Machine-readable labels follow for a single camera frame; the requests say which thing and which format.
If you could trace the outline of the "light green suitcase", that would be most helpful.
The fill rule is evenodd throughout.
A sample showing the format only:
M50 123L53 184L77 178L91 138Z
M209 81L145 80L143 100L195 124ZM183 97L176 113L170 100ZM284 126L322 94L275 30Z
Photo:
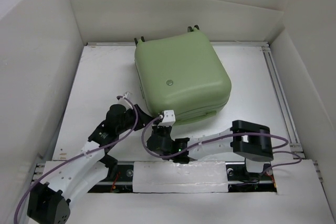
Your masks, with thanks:
M189 124L216 115L229 101L231 79L198 25L181 35L134 42L141 92L152 116L172 110L177 125Z

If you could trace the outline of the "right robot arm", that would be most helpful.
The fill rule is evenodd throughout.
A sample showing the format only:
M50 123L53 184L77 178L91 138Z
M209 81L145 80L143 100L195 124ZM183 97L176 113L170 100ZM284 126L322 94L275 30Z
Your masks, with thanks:
M147 152L178 164L188 164L215 154L234 153L245 159L243 173L250 179L261 174L259 163L274 160L270 128L265 125L236 120L225 131L199 138L172 139L171 131L171 126L152 126L148 140L142 135Z

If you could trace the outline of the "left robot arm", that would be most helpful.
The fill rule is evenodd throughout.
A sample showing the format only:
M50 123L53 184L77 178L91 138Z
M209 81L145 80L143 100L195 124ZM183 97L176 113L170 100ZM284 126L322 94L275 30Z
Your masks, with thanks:
M118 161L108 152L153 118L138 105L110 107L79 154L49 171L51 179L36 182L29 192L27 215L37 223L66 223L75 201L102 180L117 175Z

